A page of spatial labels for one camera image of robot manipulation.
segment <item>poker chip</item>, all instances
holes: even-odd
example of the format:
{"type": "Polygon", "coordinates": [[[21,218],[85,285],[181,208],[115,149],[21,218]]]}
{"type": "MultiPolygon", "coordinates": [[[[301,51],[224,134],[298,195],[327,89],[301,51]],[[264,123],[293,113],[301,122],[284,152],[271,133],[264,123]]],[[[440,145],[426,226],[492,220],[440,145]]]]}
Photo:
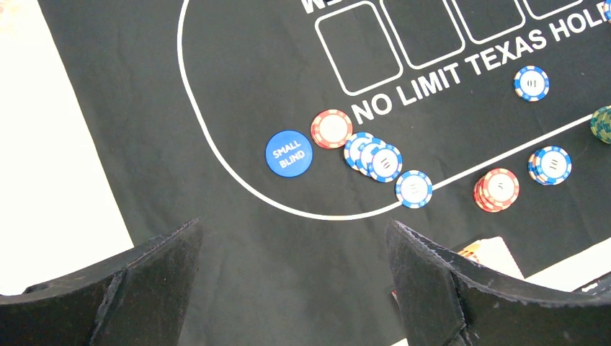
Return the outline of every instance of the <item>poker chip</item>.
{"type": "Polygon", "coordinates": [[[341,110],[325,110],[314,118],[311,133],[321,148],[340,148],[352,136],[352,121],[341,110]]]}
{"type": "Polygon", "coordinates": [[[602,5],[602,11],[605,14],[605,19],[611,23],[611,0],[605,0],[602,5]]]}
{"type": "Polygon", "coordinates": [[[571,174],[571,157],[559,146],[547,146],[533,155],[531,170],[542,185],[558,185],[571,174]]]}
{"type": "Polygon", "coordinates": [[[519,195],[519,182],[515,174],[504,168],[492,169],[473,188],[477,206],[489,213],[509,208],[519,195]]]}
{"type": "Polygon", "coordinates": [[[528,102],[536,102],[550,91],[548,75],[537,66],[526,66],[514,77],[515,92],[528,102]]]}
{"type": "Polygon", "coordinates": [[[373,149],[384,148],[385,146],[386,142],[382,141],[379,138],[373,138],[368,144],[361,144],[359,146],[362,147],[360,149],[361,154],[359,156],[359,159],[357,160],[357,167],[359,169],[359,172],[363,173],[368,177],[371,177],[371,173],[369,172],[369,164],[373,159],[373,155],[371,153],[373,149]]]}
{"type": "Polygon", "coordinates": [[[611,144],[611,106],[599,108],[592,114],[590,130],[596,138],[611,144]]]}
{"type": "Polygon", "coordinates": [[[407,208],[422,208],[433,196],[433,184],[425,173],[408,171],[397,179],[395,194],[407,208]]]}
{"type": "Polygon", "coordinates": [[[392,182],[401,173],[403,158],[395,146],[386,144],[384,147],[375,147],[371,151],[371,163],[367,170],[370,176],[379,182],[392,182]]]}
{"type": "Polygon", "coordinates": [[[348,166],[359,170],[357,161],[361,157],[361,151],[365,145],[371,143],[372,139],[374,139],[373,135],[366,132],[357,132],[348,138],[346,145],[344,145],[344,159],[348,166]]]}

